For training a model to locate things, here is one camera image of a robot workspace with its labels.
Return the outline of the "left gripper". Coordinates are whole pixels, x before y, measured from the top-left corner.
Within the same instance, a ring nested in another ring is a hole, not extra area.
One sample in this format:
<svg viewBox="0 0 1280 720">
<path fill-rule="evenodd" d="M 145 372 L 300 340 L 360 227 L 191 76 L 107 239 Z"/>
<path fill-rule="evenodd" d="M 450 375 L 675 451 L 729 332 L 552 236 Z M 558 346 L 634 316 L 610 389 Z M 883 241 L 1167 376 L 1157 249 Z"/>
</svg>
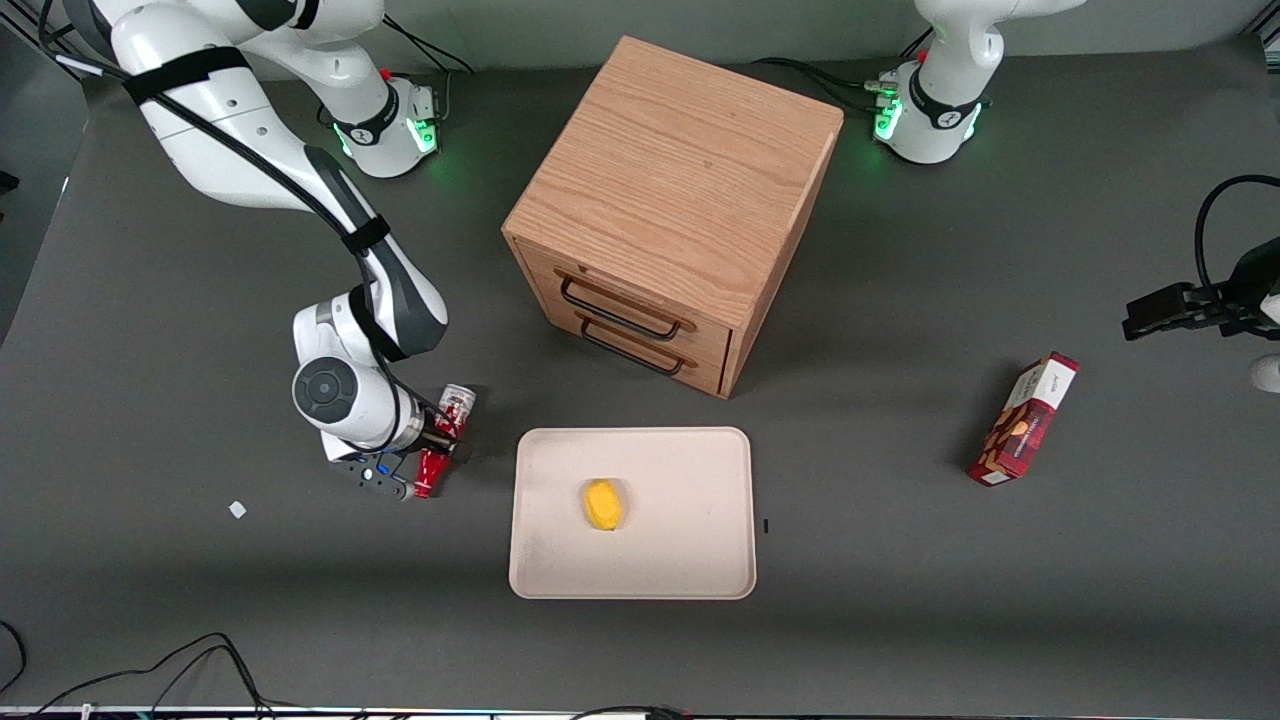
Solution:
<svg viewBox="0 0 1280 720">
<path fill-rule="evenodd" d="M 1279 324 L 1262 307 L 1277 295 L 1279 237 L 1251 251 L 1238 261 L 1229 278 L 1219 284 L 1221 300 L 1238 320 L 1263 338 L 1277 338 Z M 1192 283 L 1172 283 L 1126 305 L 1123 320 L 1126 341 L 1138 341 L 1160 332 L 1198 331 L 1224 323 L 1210 290 Z"/>
</svg>

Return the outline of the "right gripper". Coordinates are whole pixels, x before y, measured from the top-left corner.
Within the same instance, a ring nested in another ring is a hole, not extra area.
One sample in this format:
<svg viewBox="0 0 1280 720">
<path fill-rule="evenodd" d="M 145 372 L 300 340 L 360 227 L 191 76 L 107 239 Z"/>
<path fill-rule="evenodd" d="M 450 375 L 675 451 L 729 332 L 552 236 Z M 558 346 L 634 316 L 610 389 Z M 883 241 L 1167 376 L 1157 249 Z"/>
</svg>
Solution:
<svg viewBox="0 0 1280 720">
<path fill-rule="evenodd" d="M 392 454 L 412 454 L 420 450 L 429 452 L 448 451 L 448 428 L 436 425 L 435 413 L 415 398 L 402 402 L 404 411 L 399 420 L 396 437 L 390 441 Z M 472 446 L 466 439 L 454 439 L 449 447 L 449 457 L 454 464 L 466 464 L 472 455 Z"/>
</svg>

